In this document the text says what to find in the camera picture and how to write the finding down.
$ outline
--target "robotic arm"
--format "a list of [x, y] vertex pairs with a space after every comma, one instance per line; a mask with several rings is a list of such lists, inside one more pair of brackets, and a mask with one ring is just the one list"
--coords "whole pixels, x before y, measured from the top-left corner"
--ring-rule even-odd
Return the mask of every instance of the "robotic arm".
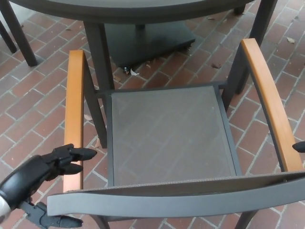
[[36, 155], [15, 169], [0, 183], [0, 224], [16, 208], [24, 210], [27, 220], [42, 229], [50, 226], [77, 228], [82, 221], [68, 216], [49, 217], [47, 206], [39, 202], [31, 203], [31, 196], [44, 181], [57, 176], [73, 175], [82, 171], [82, 166], [71, 162], [90, 160], [96, 151], [87, 148], [74, 148], [73, 144], [55, 148], [46, 155]]

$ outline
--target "table top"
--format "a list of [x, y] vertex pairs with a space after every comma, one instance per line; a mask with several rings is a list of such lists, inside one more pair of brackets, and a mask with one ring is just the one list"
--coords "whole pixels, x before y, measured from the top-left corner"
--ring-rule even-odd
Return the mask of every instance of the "table top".
[[182, 21], [230, 10], [253, 0], [10, 0], [38, 12], [75, 20], [147, 24]]

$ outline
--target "caster wheel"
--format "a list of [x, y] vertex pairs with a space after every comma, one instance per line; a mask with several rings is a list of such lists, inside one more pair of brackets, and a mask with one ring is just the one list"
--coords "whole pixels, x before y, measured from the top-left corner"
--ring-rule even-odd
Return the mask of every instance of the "caster wheel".
[[240, 6], [234, 9], [234, 14], [235, 15], [242, 15], [244, 12], [244, 9], [246, 8], [246, 6]]
[[130, 73], [130, 68], [129, 67], [124, 67], [123, 71], [125, 72], [126, 75]]

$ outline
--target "table base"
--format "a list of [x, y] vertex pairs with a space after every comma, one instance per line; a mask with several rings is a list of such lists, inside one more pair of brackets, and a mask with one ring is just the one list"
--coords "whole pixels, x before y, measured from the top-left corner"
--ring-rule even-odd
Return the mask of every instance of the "table base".
[[187, 48], [195, 41], [183, 21], [145, 26], [105, 24], [110, 56], [117, 67], [136, 64]]

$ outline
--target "chair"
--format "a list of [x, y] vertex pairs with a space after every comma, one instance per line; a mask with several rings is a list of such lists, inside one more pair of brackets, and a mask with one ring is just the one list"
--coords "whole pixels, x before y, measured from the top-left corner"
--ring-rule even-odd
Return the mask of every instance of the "chair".
[[[0, 11], [11, 31], [11, 34], [15, 38], [16, 43], [18, 44], [20, 51], [22, 52], [22, 54], [24, 56], [25, 61], [28, 63], [28, 66], [30, 66], [30, 67], [36, 66], [38, 64], [36, 57], [30, 47], [30, 44], [29, 44], [27, 38], [25, 37], [25, 35], [22, 31], [22, 28], [18, 22], [18, 19], [15, 15], [10, 3], [8, 2], [8, 0], [0, 1]], [[3, 37], [4, 42], [6, 43], [6, 45], [10, 49], [10, 51], [12, 53], [15, 53], [17, 51], [16, 46], [14, 45], [13, 41], [11, 40], [9, 34], [5, 30], [1, 21], [0, 21], [0, 35]]]
[[[225, 113], [242, 77], [241, 60], [258, 91], [281, 173], [241, 173]], [[89, 214], [108, 229], [108, 222], [125, 219], [242, 212], [235, 228], [245, 229], [258, 210], [305, 199], [301, 158], [255, 39], [241, 41], [226, 82], [151, 90], [95, 90], [84, 52], [71, 51], [65, 144], [82, 146], [84, 96], [108, 148], [108, 187], [82, 190], [82, 174], [65, 176], [65, 193], [48, 197], [48, 215]]]

